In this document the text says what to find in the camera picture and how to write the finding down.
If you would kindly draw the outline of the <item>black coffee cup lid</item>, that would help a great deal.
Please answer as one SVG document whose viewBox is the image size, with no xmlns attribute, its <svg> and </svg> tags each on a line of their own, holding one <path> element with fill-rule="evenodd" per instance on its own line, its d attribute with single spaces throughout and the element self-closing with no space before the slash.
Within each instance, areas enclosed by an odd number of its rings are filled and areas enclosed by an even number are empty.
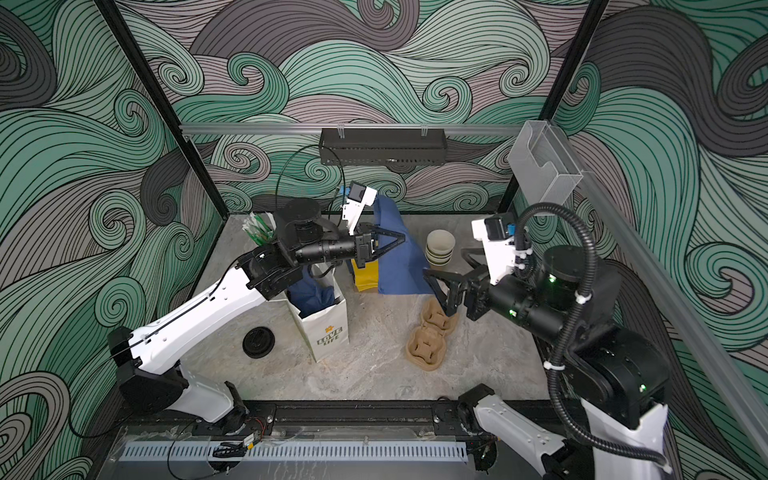
<svg viewBox="0 0 768 480">
<path fill-rule="evenodd" d="M 243 352 L 251 359 L 267 356 L 273 350 L 274 345 L 274 333 L 264 326 L 249 330 L 242 341 Z"/>
</svg>

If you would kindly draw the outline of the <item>dark blue paper napkin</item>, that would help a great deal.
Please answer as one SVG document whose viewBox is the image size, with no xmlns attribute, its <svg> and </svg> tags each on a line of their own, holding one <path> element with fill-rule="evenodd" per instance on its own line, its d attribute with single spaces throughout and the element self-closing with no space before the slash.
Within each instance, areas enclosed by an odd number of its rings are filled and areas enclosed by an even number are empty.
<svg viewBox="0 0 768 480">
<path fill-rule="evenodd" d="M 306 318 L 335 305 L 334 287 L 324 286 L 310 273 L 311 269 L 305 267 L 302 278 L 287 289 L 286 296 L 298 309 L 300 318 Z"/>
</svg>

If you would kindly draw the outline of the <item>white paper takeout bag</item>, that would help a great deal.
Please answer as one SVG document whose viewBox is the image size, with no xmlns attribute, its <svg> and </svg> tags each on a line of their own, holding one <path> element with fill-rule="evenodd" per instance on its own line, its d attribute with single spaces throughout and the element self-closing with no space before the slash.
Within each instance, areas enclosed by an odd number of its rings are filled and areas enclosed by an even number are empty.
<svg viewBox="0 0 768 480">
<path fill-rule="evenodd" d="M 346 299 L 332 273 L 315 278 L 324 286 L 333 286 L 335 305 L 306 318 L 299 317 L 299 311 L 288 300 L 288 308 L 294 321 L 311 351 L 315 362 L 320 362 L 349 345 L 349 323 Z"/>
</svg>

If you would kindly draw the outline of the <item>brown pulp cup carrier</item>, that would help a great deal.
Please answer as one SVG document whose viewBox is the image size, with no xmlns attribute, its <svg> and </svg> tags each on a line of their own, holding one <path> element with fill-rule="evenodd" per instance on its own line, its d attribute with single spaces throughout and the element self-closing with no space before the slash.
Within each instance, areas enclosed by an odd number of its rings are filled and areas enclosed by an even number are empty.
<svg viewBox="0 0 768 480">
<path fill-rule="evenodd" d="M 424 371 L 438 369 L 447 352 L 446 337 L 456 330 L 459 321 L 458 313 L 447 315 L 439 302 L 430 298 L 422 307 L 419 325 L 406 343 L 406 359 Z"/>
</svg>

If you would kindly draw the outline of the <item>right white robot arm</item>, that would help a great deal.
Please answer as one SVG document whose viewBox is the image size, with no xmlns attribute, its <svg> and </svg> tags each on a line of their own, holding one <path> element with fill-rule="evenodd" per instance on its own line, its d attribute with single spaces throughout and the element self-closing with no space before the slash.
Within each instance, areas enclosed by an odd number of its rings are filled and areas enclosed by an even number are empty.
<svg viewBox="0 0 768 480">
<path fill-rule="evenodd" d="M 543 368 L 554 434 L 480 384 L 464 393 L 463 428 L 502 442 L 545 479 L 661 479 L 670 378 L 664 355 L 614 322 L 618 271 L 603 262 L 585 222 L 542 202 L 518 218 L 475 221 L 478 246 L 464 252 L 466 274 L 427 270 L 424 279 L 447 315 L 496 312 L 549 346 Z"/>
</svg>

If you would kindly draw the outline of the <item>yellow paper napkin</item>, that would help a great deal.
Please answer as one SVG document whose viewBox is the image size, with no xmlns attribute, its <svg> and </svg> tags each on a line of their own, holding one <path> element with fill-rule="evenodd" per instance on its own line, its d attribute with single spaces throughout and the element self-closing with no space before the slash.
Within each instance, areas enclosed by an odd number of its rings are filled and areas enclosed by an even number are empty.
<svg viewBox="0 0 768 480">
<path fill-rule="evenodd" d="M 358 267 L 355 262 L 352 262 L 351 266 L 354 284 L 359 292 L 378 290 L 379 264 L 377 261 L 368 262 L 363 267 Z"/>
</svg>

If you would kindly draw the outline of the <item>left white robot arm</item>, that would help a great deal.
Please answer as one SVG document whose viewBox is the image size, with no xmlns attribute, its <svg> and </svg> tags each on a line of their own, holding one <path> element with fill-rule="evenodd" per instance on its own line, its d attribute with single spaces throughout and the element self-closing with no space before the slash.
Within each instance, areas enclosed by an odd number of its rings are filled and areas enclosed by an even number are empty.
<svg viewBox="0 0 768 480">
<path fill-rule="evenodd" d="M 108 335 L 116 382 L 131 413 L 146 416 L 173 410 L 237 432 L 248 414 L 236 387 L 186 369 L 182 356 L 228 321 L 259 307 L 297 283 L 309 265 L 375 261 L 405 240 L 404 234 L 360 223 L 367 200 L 343 207 L 348 226 L 340 231 L 324 218 L 318 202 L 289 201 L 274 214 L 274 237 L 237 257 L 211 287 L 145 326 L 118 327 Z"/>
</svg>

